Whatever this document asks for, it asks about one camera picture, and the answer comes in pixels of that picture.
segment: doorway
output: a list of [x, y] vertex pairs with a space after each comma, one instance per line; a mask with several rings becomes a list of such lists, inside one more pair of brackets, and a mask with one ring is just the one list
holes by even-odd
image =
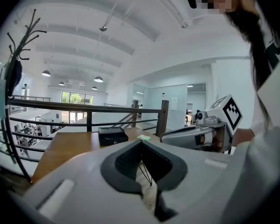
[[70, 114], [70, 123], [71, 124], [84, 118], [84, 112], [72, 112], [72, 111], [70, 111], [69, 114]]
[[187, 114], [185, 126], [193, 125], [197, 110], [206, 108], [206, 84], [188, 84]]

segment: ceiling beam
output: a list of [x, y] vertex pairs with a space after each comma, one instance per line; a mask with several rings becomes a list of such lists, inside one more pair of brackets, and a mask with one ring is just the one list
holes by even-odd
[[171, 0], [158, 0], [174, 17], [181, 28], [187, 28], [188, 24], [184, 20], [182, 13], [177, 9], [175, 4]]
[[96, 54], [94, 56], [93, 52], [65, 47], [65, 46], [50, 46], [50, 45], [37, 45], [36, 49], [37, 52], [50, 52], [50, 53], [61, 53], [66, 55], [74, 55], [74, 56], [82, 56], [91, 60], [96, 60], [102, 63], [106, 63], [115, 67], [120, 67], [121, 62], [116, 61], [108, 56], [102, 56], [101, 54]]
[[[77, 35], [77, 36], [82, 36], [82, 37], [87, 37], [89, 39], [97, 41], [100, 35], [100, 32], [97, 31], [91, 31], [91, 30], [86, 30], [84, 28], [78, 28], [74, 26], [68, 26], [68, 25], [57, 25], [57, 24], [42, 24], [38, 25], [35, 28], [36, 30], [44, 30], [47, 32], [57, 32], [57, 33], [63, 33], [63, 34], [70, 34], [70, 35]], [[108, 35], [101, 35], [101, 38], [99, 40], [101, 43], [104, 43], [106, 45], [112, 46], [116, 49], [119, 49], [125, 53], [128, 53], [129, 55], [133, 55], [134, 49], [123, 42], [117, 40], [117, 39], [110, 39]]]
[[111, 72], [111, 71], [106, 71], [106, 70], [103, 70], [101, 68], [97, 68], [95, 66], [85, 65], [85, 64], [81, 64], [81, 63], [58, 61], [58, 60], [55, 60], [55, 59], [45, 59], [44, 62], [46, 64], [51, 65], [52, 67], [63, 66], [63, 67], [85, 70], [85, 71], [94, 72], [94, 73], [105, 74], [107, 76], [112, 76], [113, 75], [113, 72]]
[[[86, 72], [84, 72], [82, 74], [79, 74], [77, 72], [72, 72], [69, 74], [66, 71], [64, 71], [63, 73], [61, 73], [61, 72], [52, 73], [51, 77], [53, 77], [53, 79], [59, 78], [59, 79], [70, 80], [70, 81], [75, 81], [75, 80], [84, 81], [86, 83], [93, 82], [94, 84], [97, 84], [95, 81], [93, 81], [95, 76], [90, 76], [90, 74], [88, 74]], [[104, 83], [109, 81], [108, 77], [103, 77], [103, 79], [104, 79]]]
[[[19, 8], [24, 7], [25, 5], [38, 5], [38, 4], [72, 4], [76, 6], [83, 6], [87, 8], [96, 9], [98, 11], [104, 12], [106, 14], [109, 14], [113, 5], [110, 1], [107, 0], [30, 0], [28, 4], [22, 3], [19, 5]], [[117, 19], [123, 21], [125, 20], [125, 10], [120, 11], [120, 8], [116, 8], [113, 12], [113, 16]], [[129, 24], [131, 27], [134, 27], [138, 31], [140, 31], [142, 34], [145, 35], [149, 40], [155, 41], [157, 37], [159, 36], [159, 32], [156, 29], [153, 29], [152, 27], [149, 27], [147, 24], [145, 24], [140, 18], [137, 18], [136, 16], [129, 16], [125, 23]]]

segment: black box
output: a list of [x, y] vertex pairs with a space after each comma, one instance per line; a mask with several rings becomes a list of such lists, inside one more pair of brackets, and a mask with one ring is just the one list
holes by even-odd
[[100, 146], [110, 146], [126, 142], [129, 137], [121, 127], [98, 128], [98, 140]]

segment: ceiling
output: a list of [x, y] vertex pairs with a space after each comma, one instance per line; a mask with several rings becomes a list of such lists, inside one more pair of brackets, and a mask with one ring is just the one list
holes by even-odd
[[188, 93], [189, 92], [204, 92], [206, 91], [206, 83], [203, 84], [188, 84]]
[[183, 30], [210, 25], [209, 11], [191, 9], [187, 0], [23, 0], [9, 28], [25, 30], [35, 8], [41, 17], [35, 29], [47, 31], [31, 43], [31, 65], [39, 68], [35, 75], [48, 69], [52, 86], [68, 80], [92, 86], [97, 84], [94, 77], [101, 76], [101, 91], [142, 49]]

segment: desk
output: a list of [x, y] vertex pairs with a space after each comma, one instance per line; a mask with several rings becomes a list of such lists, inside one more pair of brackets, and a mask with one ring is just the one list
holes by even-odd
[[[136, 140], [141, 134], [150, 136], [151, 141], [160, 141], [159, 137], [136, 127], [125, 129], [125, 133], [129, 137], [129, 141]], [[79, 154], [100, 148], [104, 147], [100, 147], [98, 133], [96, 132], [57, 133], [41, 157], [31, 182], [36, 183], [66, 161]]]

